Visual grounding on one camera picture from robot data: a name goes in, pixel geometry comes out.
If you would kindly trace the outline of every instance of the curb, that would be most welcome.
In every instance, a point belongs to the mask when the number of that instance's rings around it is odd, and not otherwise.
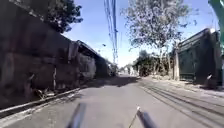
[[[38,105],[42,105],[44,103],[55,100],[57,98],[64,97],[66,95],[69,95],[69,94],[77,92],[77,91],[79,91],[79,88],[74,89],[74,90],[70,90],[70,91],[67,91],[67,92],[58,94],[56,96],[46,98],[46,99],[41,99],[41,100],[38,100],[38,101],[33,101],[33,102],[26,103],[26,104],[22,104],[22,105],[18,105],[18,106],[14,106],[14,107],[10,107],[10,108],[0,110],[0,119],[5,118],[5,117],[10,116],[10,115],[13,115],[13,114],[16,114],[18,112],[24,111],[26,109],[29,109],[29,108],[32,108],[32,107],[35,107],[35,106],[38,106]]]

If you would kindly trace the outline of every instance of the asphalt road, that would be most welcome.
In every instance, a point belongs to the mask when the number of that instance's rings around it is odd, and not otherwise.
[[[7,128],[65,128],[71,121],[78,103],[87,105],[81,128],[128,128],[137,106],[148,113],[157,128],[209,127],[189,115],[158,100],[139,86],[150,81],[135,77],[115,77],[89,83],[94,86],[82,89],[80,98],[71,98],[26,117]],[[136,118],[132,128],[143,128]]]

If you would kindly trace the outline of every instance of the roof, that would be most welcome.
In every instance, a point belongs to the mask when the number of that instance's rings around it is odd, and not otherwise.
[[[105,59],[104,57],[102,57],[100,54],[98,54],[95,50],[93,50],[89,45],[87,45],[86,43],[80,41],[80,40],[77,40],[77,41],[74,41],[76,43],[79,43],[81,46],[85,47],[86,49],[88,49],[91,53],[93,53],[95,56],[105,60],[108,64],[111,64],[111,65],[114,65],[113,63],[111,63],[110,61],[108,61],[107,59]]]

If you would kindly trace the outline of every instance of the sidewalk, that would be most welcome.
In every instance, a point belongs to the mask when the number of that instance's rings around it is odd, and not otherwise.
[[[152,78],[151,76],[148,77],[144,77],[142,79],[148,79],[151,80],[153,82],[160,82],[164,85],[169,85],[169,86],[173,86],[176,88],[183,88],[186,91],[192,91],[192,92],[200,92],[200,93],[204,93],[210,96],[214,96],[214,97],[218,97],[218,98],[224,98],[224,91],[217,91],[217,90],[205,90],[200,88],[201,85],[193,85],[193,84],[189,84],[186,81],[175,81],[175,80],[166,80],[166,79],[155,79]]]

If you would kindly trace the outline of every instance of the tree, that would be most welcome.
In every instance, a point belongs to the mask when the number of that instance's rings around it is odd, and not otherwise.
[[[63,33],[71,30],[71,23],[80,23],[81,6],[73,0],[14,0],[34,16],[39,17],[55,31]]]
[[[187,27],[191,9],[183,0],[130,0],[123,10],[133,47],[150,45],[159,51],[160,65],[171,42],[181,39],[180,27]]]
[[[141,59],[146,59],[147,57],[148,57],[148,53],[147,53],[146,50],[141,50],[141,51],[139,52],[139,58],[141,58]]]

